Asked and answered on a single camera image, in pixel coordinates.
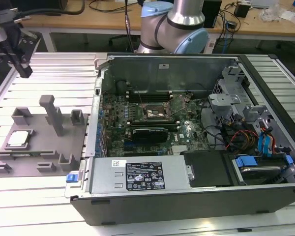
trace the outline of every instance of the black cable on desk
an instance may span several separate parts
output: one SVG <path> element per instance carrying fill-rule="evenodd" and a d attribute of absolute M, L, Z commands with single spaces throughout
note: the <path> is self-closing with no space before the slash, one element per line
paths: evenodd
<path fill-rule="evenodd" d="M 99 8 L 96 8 L 96 7 L 93 7 L 92 4 L 94 2 L 96 2 L 97 0 L 94 0 L 94 1 L 91 1 L 88 6 L 89 8 L 95 10 L 95 11 L 100 11 L 100 12 L 104 12 L 104 13 L 121 13 L 123 12 L 123 10 L 126 8 L 126 6 L 121 6 L 121 7 L 118 7 L 118 8 L 115 8 L 115 9 L 108 9 L 108 10 L 104 10 L 104 9 L 99 9 Z"/>
<path fill-rule="evenodd" d="M 65 14 L 65 15 L 79 15 L 84 11 L 84 9 L 85 9 L 85 0 L 82 0 L 81 9 L 78 10 L 78 11 L 64 11 L 64 10 L 52 9 L 52 8 L 33 9 L 33 10 L 19 12 L 14 19 L 17 20 L 17 19 L 21 19 L 21 18 L 29 16 L 29 15 L 45 14 L 45 13 L 57 13 L 57 14 Z"/>
<path fill-rule="evenodd" d="M 225 27 L 225 24 L 226 24 L 226 16 L 225 16 L 225 12 L 231 14 L 232 16 L 234 16 L 234 17 L 238 20 L 238 28 L 237 28 L 237 29 L 231 30 L 231 29 L 228 29 L 228 28 Z M 233 13 L 231 13 L 231 12 L 229 12 L 229 11 L 227 11 L 227 10 L 222 10 L 222 9 L 220 9 L 219 16 L 222 18 L 223 28 L 222 28 L 222 32 L 221 32 L 219 38 L 216 40 L 216 44 L 217 44 L 217 45 L 220 45 L 220 46 L 224 46 L 224 45 L 219 44 L 219 42 L 220 42 L 220 40 L 221 40 L 222 35 L 224 34 L 223 37 L 225 37 L 225 33 L 226 33 L 226 31 L 228 31 L 228 32 L 230 32 L 230 33 L 232 34 L 232 35 L 231 35 L 231 40 L 230 40 L 230 42 L 226 45 L 226 46 L 229 47 L 229 46 L 231 45 L 231 43 L 233 42 L 233 40 L 234 40 L 234 34 L 235 34 L 237 31 L 239 31 L 239 29 L 240 29 L 240 27 L 241 27 L 241 22 L 240 22 L 240 19 L 239 19 L 236 15 L 234 15 Z"/>
<path fill-rule="evenodd" d="M 226 4 L 226 6 L 224 7 L 224 10 L 228 10 L 231 6 L 237 6 L 238 1 L 233 1 L 229 4 Z"/>
<path fill-rule="evenodd" d="M 128 0 L 124 0 L 125 8 L 124 8 L 124 21 L 126 26 L 127 37 L 130 45 L 131 52 L 134 52 L 133 43 L 131 39 L 131 26 L 130 26 L 130 19 L 128 15 Z"/>

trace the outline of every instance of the gray pillar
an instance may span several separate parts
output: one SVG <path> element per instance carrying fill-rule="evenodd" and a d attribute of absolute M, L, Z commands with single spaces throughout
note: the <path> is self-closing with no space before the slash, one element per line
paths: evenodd
<path fill-rule="evenodd" d="M 45 108 L 48 119 L 50 123 L 53 125 L 57 136 L 63 135 L 63 126 L 61 116 L 58 116 L 57 110 L 54 106 L 55 98 L 53 95 L 41 95 L 39 99 L 39 104 Z"/>

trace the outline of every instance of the aluminum extrusion table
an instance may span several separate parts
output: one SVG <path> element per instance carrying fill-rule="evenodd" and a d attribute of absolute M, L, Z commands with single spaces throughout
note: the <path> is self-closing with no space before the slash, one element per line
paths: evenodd
<path fill-rule="evenodd" d="M 45 113 L 38 104 L 42 94 L 53 94 L 63 113 L 82 109 L 90 114 L 96 80 L 94 58 L 95 53 L 36 53 L 29 79 L 19 78 L 12 69 L 0 87 L 0 147 L 16 106 Z M 276 59 L 266 55 L 248 58 L 295 121 L 295 78 Z M 230 236 L 241 228 L 252 229 L 241 236 L 295 235 L 295 203 L 270 214 L 92 227 L 64 197 L 64 188 L 65 176 L 0 178 L 0 235 Z"/>

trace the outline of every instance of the warning label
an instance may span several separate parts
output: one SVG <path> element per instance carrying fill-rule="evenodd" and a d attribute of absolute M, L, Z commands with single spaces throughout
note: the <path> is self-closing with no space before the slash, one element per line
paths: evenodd
<path fill-rule="evenodd" d="M 127 163 L 126 189 L 128 191 L 165 189 L 162 162 Z"/>

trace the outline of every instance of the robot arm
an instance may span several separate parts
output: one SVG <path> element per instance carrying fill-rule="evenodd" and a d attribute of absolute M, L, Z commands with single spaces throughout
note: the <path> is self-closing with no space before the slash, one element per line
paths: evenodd
<path fill-rule="evenodd" d="M 138 53 L 200 53 L 208 41 L 204 0 L 155 1 L 142 8 Z"/>
<path fill-rule="evenodd" d="M 85 8 L 85 0 L 81 2 L 82 7 L 79 11 L 42 8 L 18 12 L 16 8 L 11 9 L 9 0 L 0 0 L 0 62 L 15 67 L 22 78 L 28 78 L 32 74 L 30 58 L 41 36 L 40 33 L 32 33 L 23 29 L 20 24 L 22 18 L 40 13 L 78 15 Z"/>

